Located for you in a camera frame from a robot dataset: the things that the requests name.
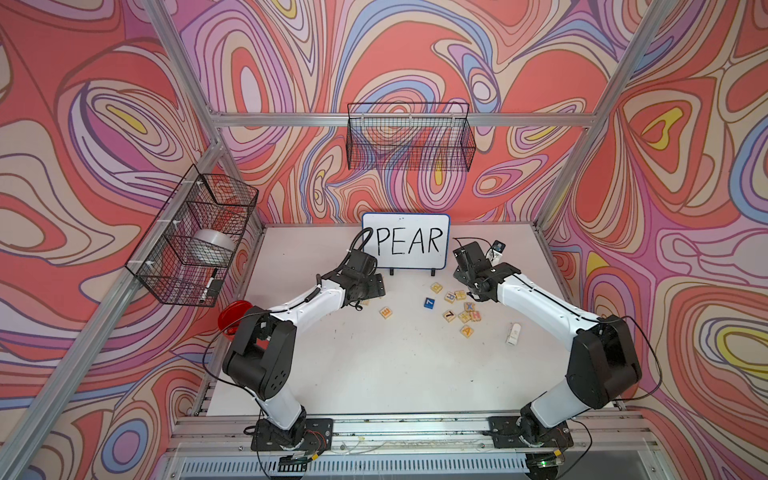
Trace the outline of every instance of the black cable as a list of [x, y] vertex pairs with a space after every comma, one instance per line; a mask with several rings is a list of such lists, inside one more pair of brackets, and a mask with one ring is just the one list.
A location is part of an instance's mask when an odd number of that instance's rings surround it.
[[579, 422], [578, 420], [574, 420], [574, 419], [571, 419], [571, 420], [572, 420], [572, 421], [574, 421], [574, 422], [576, 422], [576, 423], [580, 423], [580, 424], [581, 424], [581, 426], [583, 426], [583, 427], [584, 427], [584, 428], [587, 430], [587, 435], [589, 435], [589, 445], [587, 446], [587, 449], [586, 449], [586, 450], [584, 450], [584, 453], [582, 453], [582, 454], [579, 456], [579, 458], [576, 458], [576, 462], [574, 462], [574, 463], [573, 463], [573, 465], [571, 465], [570, 467], [568, 467], [568, 470], [566, 470], [565, 472], [562, 472], [560, 475], [558, 475], [558, 477], [557, 477], [557, 479], [556, 479], [556, 480], [560, 480], [560, 478], [563, 478], [563, 477], [565, 477], [565, 476], [566, 476], [566, 474], [567, 474], [568, 472], [570, 472], [570, 471], [571, 471], [571, 469], [572, 469], [573, 467], [575, 467], [575, 466], [576, 466], [576, 464], [578, 464], [578, 463], [580, 462], [580, 460], [581, 460], [581, 459], [584, 457], [584, 455], [586, 455], [586, 454], [587, 454], [587, 452], [589, 452], [589, 449], [591, 449], [591, 448], [592, 448], [592, 434], [589, 432], [589, 429], [587, 428], [587, 426], [586, 426], [584, 423], [581, 423], [581, 422]]
[[[364, 233], [368, 233], [368, 236], [362, 240], [362, 244], [360, 245], [360, 248], [355, 248], [355, 243], [357, 243], [357, 240], [360, 240], [360, 237], [363, 236]], [[350, 250], [362, 250], [366, 247], [366, 243], [368, 243], [368, 240], [371, 240], [371, 237], [373, 237], [373, 228], [366, 227], [360, 230], [357, 235], [355, 235], [355, 238], [353, 238], [352, 243], [349, 244]]]
[[[264, 475], [269, 479], [272, 480], [272, 477], [270, 477], [270, 474], [266, 473], [266, 470], [264, 469], [264, 465], [261, 465], [261, 457], [259, 456], [259, 422], [261, 422], [261, 409], [259, 409], [259, 419], [256, 420], [256, 428], [253, 430], [253, 436], [256, 438], [256, 460], [259, 461], [259, 468], [261, 468], [261, 471], [264, 472]], [[243, 430], [243, 433], [246, 435], [249, 435], [246, 433], [246, 430], [248, 430], [249, 427], [246, 427]]]
[[221, 333], [222, 333], [224, 330], [227, 330], [227, 329], [229, 329], [229, 328], [230, 328], [232, 325], [234, 325], [235, 323], [237, 323], [237, 322], [241, 321], [241, 320], [242, 320], [242, 319], [244, 319], [244, 318], [248, 318], [249, 316], [255, 316], [255, 315], [260, 315], [260, 314], [261, 314], [261, 313], [249, 313], [248, 315], [245, 315], [245, 316], [243, 316], [243, 317], [240, 317], [239, 319], [237, 319], [237, 320], [235, 320], [234, 322], [230, 323], [229, 325], [225, 326], [223, 329], [219, 330], [219, 332], [218, 332], [216, 335], [214, 335], [214, 337], [213, 337], [212, 339], [210, 339], [210, 342], [208, 342], [208, 346], [207, 346], [207, 347], [205, 347], [205, 350], [203, 351], [203, 361], [202, 361], [202, 363], [203, 363], [203, 369], [205, 369], [205, 372], [206, 372], [208, 375], [210, 375], [210, 376], [214, 377], [214, 378], [215, 378], [215, 379], [216, 379], [218, 382], [226, 383], [227, 385], [232, 385], [232, 386], [236, 386], [236, 387], [237, 387], [237, 388], [239, 388], [239, 389], [243, 389], [243, 390], [245, 390], [246, 392], [248, 392], [248, 395], [250, 395], [250, 396], [252, 396], [252, 397], [254, 397], [254, 398], [256, 398], [256, 397], [253, 395], [253, 393], [252, 393], [250, 390], [248, 390], [247, 388], [245, 388], [244, 386], [242, 386], [242, 385], [237, 385], [236, 383], [228, 382], [227, 380], [224, 380], [224, 379], [220, 379], [219, 377], [215, 376], [215, 375], [214, 375], [214, 374], [213, 374], [213, 373], [212, 373], [212, 372], [211, 372], [211, 371], [208, 369], [208, 366], [205, 364], [205, 356], [208, 354], [208, 350], [210, 350], [210, 347], [211, 347], [211, 346], [214, 344], [214, 342], [216, 341], [216, 339], [217, 339], [217, 338], [219, 338], [219, 335], [221, 335]]
[[493, 248], [493, 245], [491, 244], [491, 242], [487, 241], [485, 238], [480, 238], [480, 237], [453, 237], [453, 240], [456, 240], [457, 242], [459, 240], [482, 240], [482, 241], [486, 242], [489, 247]]
[[645, 335], [645, 332], [643, 331], [643, 329], [640, 328], [640, 325], [638, 325], [637, 322], [634, 321], [634, 318], [632, 318], [629, 315], [625, 315], [625, 316], [622, 316], [621, 319], [622, 320], [623, 319], [630, 319], [630, 320], [632, 320], [632, 323], [634, 323], [634, 325], [637, 327], [637, 329], [640, 330], [640, 334], [643, 336], [643, 339], [645, 339], [645, 343], [648, 344], [648, 349], [650, 350], [650, 354], [654, 356], [654, 361], [656, 362], [656, 368], [659, 371], [659, 381], [656, 384], [656, 386], [650, 392], [646, 393], [645, 395], [638, 396], [638, 397], [632, 397], [631, 399], [621, 399], [621, 398], [618, 399], [618, 400], [623, 400], [625, 402], [629, 402], [631, 400], [642, 400], [642, 399], [644, 399], [646, 397], [649, 397], [649, 396], [653, 395], [659, 388], [661, 388], [661, 381], [662, 381], [661, 364], [659, 363], [659, 357], [656, 356], [656, 352], [654, 351], [653, 346], [650, 344], [650, 340]]

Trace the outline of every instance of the table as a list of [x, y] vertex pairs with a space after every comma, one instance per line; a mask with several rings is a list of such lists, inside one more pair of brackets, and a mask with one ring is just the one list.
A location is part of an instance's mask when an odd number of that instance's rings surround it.
[[[245, 300], [274, 306], [305, 292], [337, 266], [359, 226], [285, 226], [266, 229]], [[502, 258], [561, 297], [544, 253], [528, 224], [451, 225], [451, 237], [481, 237], [506, 243]], [[487, 246], [480, 242], [483, 250]], [[458, 243], [451, 239], [450, 248]], [[386, 295], [363, 311], [342, 308], [320, 320], [296, 339], [293, 369], [287, 385], [310, 415], [346, 413], [495, 412], [520, 409], [563, 378], [568, 351], [536, 323], [498, 303], [478, 303], [480, 323], [468, 323], [465, 338], [460, 320], [447, 323], [447, 291], [465, 290], [453, 279], [456, 267], [449, 252], [447, 267], [429, 270], [379, 269]], [[434, 294], [429, 286], [444, 286]], [[426, 297], [435, 308], [426, 309]], [[393, 315], [383, 319], [388, 306]], [[522, 326], [518, 345], [505, 340], [512, 323]], [[221, 378], [229, 379], [223, 373]], [[218, 382], [210, 415], [257, 415], [250, 396]]]

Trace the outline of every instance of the cable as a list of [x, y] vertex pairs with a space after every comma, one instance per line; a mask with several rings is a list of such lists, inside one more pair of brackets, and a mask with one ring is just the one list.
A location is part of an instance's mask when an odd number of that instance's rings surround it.
[[[366, 238], [364, 238], [362, 240], [362, 244], [360, 245], [360, 248], [355, 249], [355, 243], [357, 243], [357, 240], [360, 240], [360, 237], [362, 237], [363, 234], [366, 233], [366, 232], [368, 233], [368, 237], [366, 237]], [[368, 240], [371, 240], [371, 237], [373, 237], [373, 228], [371, 228], [371, 227], [363, 228], [362, 230], [360, 230], [357, 233], [357, 235], [355, 235], [355, 238], [353, 238], [352, 243], [349, 244], [349, 249], [350, 250], [362, 250], [363, 248], [366, 247], [366, 243], [368, 243]]]
[[[373, 447], [372, 449], [363, 450], [362, 452], [357, 452], [357, 453], [355, 453], [355, 455], [362, 455], [364, 453], [373, 452], [374, 450], [378, 450], [378, 449], [382, 448], [384, 445], [386, 445], [388, 443], [389, 443], [389, 440], [386, 440], [386, 441], [382, 442], [381, 445], [377, 445], [377, 446]], [[346, 452], [338, 452], [336, 450], [331, 450], [331, 452], [336, 453], [337, 455], [351, 455], [352, 454], [352, 450], [354, 450], [354, 449], [356, 449], [357, 447], [360, 446], [360, 442], [357, 442], [357, 444], [355, 446], [353, 446], [352, 448], [347, 448], [346, 443], [344, 443], [344, 442], [341, 442], [341, 444], [344, 445], [344, 448], [346, 449]]]
[[576, 458], [576, 462], [574, 462], [574, 463], [573, 463], [573, 465], [571, 465], [570, 467], [568, 467], [568, 469], [567, 469], [565, 472], [563, 472], [562, 474], [558, 475], [558, 477], [556, 478], [556, 480], [560, 480], [560, 478], [563, 478], [563, 477], [565, 477], [565, 476], [568, 474], [568, 472], [570, 472], [570, 471], [571, 471], [571, 469], [572, 469], [573, 467], [575, 467], [575, 466], [576, 466], [576, 465], [577, 465], [577, 464], [580, 462], [580, 460], [581, 460], [581, 459], [584, 457], [584, 455], [586, 455], [586, 454], [587, 454], [587, 452], [589, 452], [589, 449], [591, 449], [591, 448], [592, 448], [592, 434], [589, 432], [589, 429], [587, 428], [587, 426], [586, 426], [584, 423], [581, 423], [581, 422], [579, 422], [578, 420], [574, 420], [574, 419], [571, 419], [571, 420], [572, 420], [573, 422], [576, 422], [576, 423], [580, 423], [580, 424], [581, 424], [581, 426], [583, 426], [583, 427], [584, 427], [584, 428], [587, 430], [587, 435], [589, 435], [589, 445], [587, 446], [587, 449], [586, 449], [586, 450], [584, 450], [584, 453], [582, 453], [582, 454], [579, 456], [579, 458]]
[[453, 240], [456, 240], [457, 242], [459, 240], [482, 240], [482, 241], [486, 242], [489, 247], [493, 248], [493, 245], [491, 244], [491, 242], [487, 241], [485, 238], [480, 238], [480, 237], [453, 237]]
[[[261, 412], [261, 409], [259, 409], [259, 419], [258, 419], [258, 420], [256, 420], [256, 428], [255, 428], [255, 429], [254, 429], [254, 431], [253, 431], [253, 436], [254, 436], [254, 437], [256, 437], [256, 441], [257, 441], [257, 447], [256, 447], [256, 460], [258, 460], [258, 461], [259, 461], [259, 468], [261, 468], [261, 471], [262, 471], [262, 472], [264, 472], [264, 475], [265, 475], [265, 476], [266, 476], [266, 477], [267, 477], [269, 480], [272, 480], [272, 477], [270, 477], [270, 474], [266, 473], [266, 470], [264, 469], [264, 465], [261, 465], [261, 457], [259, 457], [259, 447], [258, 447], [258, 442], [259, 442], [259, 422], [261, 422], [261, 413], [262, 413], [262, 412]], [[246, 427], [246, 428], [243, 430], [243, 433], [245, 433], [246, 435], [248, 435], [248, 434], [246, 433], [246, 430], [248, 430], [248, 428], [249, 428], [249, 427]]]
[[545, 292], [543, 292], [543, 291], [541, 291], [541, 290], [539, 290], [539, 289], [537, 289], [537, 288], [534, 288], [534, 287], [533, 287], [532, 285], [530, 285], [528, 282], [526, 282], [525, 280], [523, 280], [522, 278], [520, 278], [520, 277], [518, 276], [518, 274], [517, 274], [517, 273], [513, 273], [513, 274], [512, 274], [512, 276], [513, 276], [514, 278], [516, 278], [516, 279], [520, 280], [520, 283], [522, 283], [523, 285], [525, 285], [526, 287], [528, 287], [528, 288], [529, 288], [531, 291], [533, 291], [533, 292], [536, 292], [536, 293], [538, 293], [539, 295], [542, 295], [544, 298], [546, 298], [546, 299], [549, 299], [549, 300], [550, 300], [550, 301], [552, 301], [553, 303], [557, 304], [558, 306], [560, 306], [561, 308], [563, 308], [565, 311], [567, 311], [567, 312], [568, 312], [568, 313], [570, 313], [571, 315], [576, 315], [578, 318], [580, 318], [580, 319], [582, 319], [582, 320], [584, 320], [584, 321], [587, 321], [587, 322], [592, 322], [592, 323], [616, 323], [616, 322], [620, 322], [620, 321], [622, 321], [622, 320], [623, 320], [623, 319], [616, 319], [616, 320], [611, 320], [610, 322], [605, 322], [605, 321], [602, 321], [602, 320], [588, 319], [587, 317], [585, 317], [585, 316], [581, 316], [581, 315], [579, 315], [578, 313], [574, 312], [573, 310], [569, 309], [568, 307], [566, 307], [566, 306], [565, 306], [565, 305], [563, 305], [562, 303], [558, 302], [558, 300], [557, 300], [557, 299], [553, 298], [552, 296], [549, 296], [549, 295], [547, 295], [547, 293], [545, 293]]
[[640, 325], [638, 325], [637, 322], [634, 321], [634, 318], [632, 318], [629, 315], [625, 315], [625, 316], [622, 316], [621, 319], [622, 320], [623, 319], [630, 319], [630, 320], [632, 320], [632, 323], [634, 323], [634, 325], [637, 327], [637, 329], [640, 330], [640, 334], [643, 336], [643, 339], [645, 339], [645, 343], [648, 344], [648, 349], [650, 350], [650, 354], [654, 356], [654, 361], [656, 362], [656, 368], [659, 371], [659, 381], [656, 384], [656, 386], [650, 392], [646, 393], [645, 395], [638, 396], [638, 397], [632, 397], [630, 399], [622, 399], [622, 398], [618, 399], [618, 400], [623, 400], [625, 402], [629, 402], [631, 400], [642, 400], [642, 399], [644, 399], [646, 397], [649, 397], [649, 396], [653, 395], [659, 388], [661, 388], [661, 382], [663, 380], [662, 379], [662, 372], [661, 372], [661, 364], [659, 363], [659, 357], [656, 356], [656, 352], [654, 351], [653, 346], [650, 344], [650, 340], [645, 335], [645, 332], [643, 331], [643, 329], [640, 328]]
[[[307, 429], [307, 431], [309, 433], [311, 433], [312, 435], [314, 435], [315, 438], [317, 439], [317, 448], [315, 449], [315, 452], [313, 452], [312, 455], [315, 455], [316, 453], [318, 455], [320, 455], [323, 452], [325, 452], [328, 449], [328, 442], [326, 442], [326, 438], [323, 435], [321, 435], [320, 432], [315, 432], [314, 430], [309, 430], [309, 429]], [[322, 446], [323, 446], [323, 450], [322, 451], [320, 450], [321, 441], [322, 441]]]
[[218, 332], [216, 335], [214, 335], [214, 337], [213, 337], [212, 339], [210, 339], [210, 342], [208, 342], [208, 346], [207, 346], [207, 347], [205, 347], [205, 350], [203, 351], [203, 361], [202, 361], [202, 363], [203, 363], [203, 369], [205, 369], [205, 372], [206, 372], [208, 375], [210, 375], [210, 376], [214, 377], [214, 378], [215, 378], [215, 379], [216, 379], [218, 382], [226, 383], [227, 385], [232, 385], [232, 386], [236, 386], [236, 387], [237, 387], [237, 388], [239, 388], [239, 389], [243, 389], [243, 390], [245, 390], [246, 392], [248, 392], [248, 395], [250, 395], [250, 396], [252, 396], [252, 397], [254, 397], [254, 398], [256, 398], [256, 397], [253, 395], [253, 393], [252, 393], [252, 392], [251, 392], [249, 389], [245, 388], [244, 386], [242, 386], [242, 385], [237, 385], [236, 383], [233, 383], [233, 382], [228, 382], [227, 380], [224, 380], [224, 379], [220, 379], [219, 377], [215, 376], [215, 375], [214, 375], [214, 374], [213, 374], [213, 373], [212, 373], [212, 372], [211, 372], [211, 371], [208, 369], [208, 366], [205, 364], [205, 356], [208, 354], [208, 350], [210, 350], [210, 347], [211, 347], [211, 346], [214, 344], [214, 342], [216, 341], [216, 339], [217, 339], [217, 338], [219, 338], [219, 335], [221, 335], [221, 333], [222, 333], [222, 332], [224, 332], [225, 330], [228, 330], [228, 329], [229, 329], [229, 328], [230, 328], [232, 325], [234, 325], [235, 323], [237, 323], [237, 322], [241, 321], [242, 319], [248, 318], [249, 316], [255, 316], [255, 315], [261, 315], [261, 313], [249, 313], [248, 315], [245, 315], [245, 316], [243, 316], [243, 317], [240, 317], [239, 319], [237, 319], [237, 320], [235, 320], [234, 322], [230, 323], [229, 325], [225, 326], [223, 329], [219, 330], [219, 332]]

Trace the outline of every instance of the eraser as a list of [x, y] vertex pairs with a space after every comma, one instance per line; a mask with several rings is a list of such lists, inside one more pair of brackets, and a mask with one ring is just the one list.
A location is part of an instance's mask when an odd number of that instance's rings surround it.
[[520, 324], [516, 323], [509, 329], [509, 335], [507, 336], [507, 343], [510, 345], [518, 344], [518, 337], [520, 336]]

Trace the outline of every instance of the wall panel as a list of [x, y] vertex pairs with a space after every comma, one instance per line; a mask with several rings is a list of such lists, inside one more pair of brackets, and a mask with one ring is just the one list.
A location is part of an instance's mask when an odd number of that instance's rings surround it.
[[268, 223], [355, 223], [368, 211], [443, 212], [453, 221], [531, 221], [579, 127], [478, 127], [469, 172], [350, 170], [346, 128], [223, 131]]
[[684, 478], [768, 478], [767, 18], [681, 2], [547, 222], [573, 297], [654, 344], [631, 408]]
[[172, 8], [215, 111], [463, 98], [485, 113], [589, 112], [647, 9], [630, 0], [286, 5], [196, 0]]

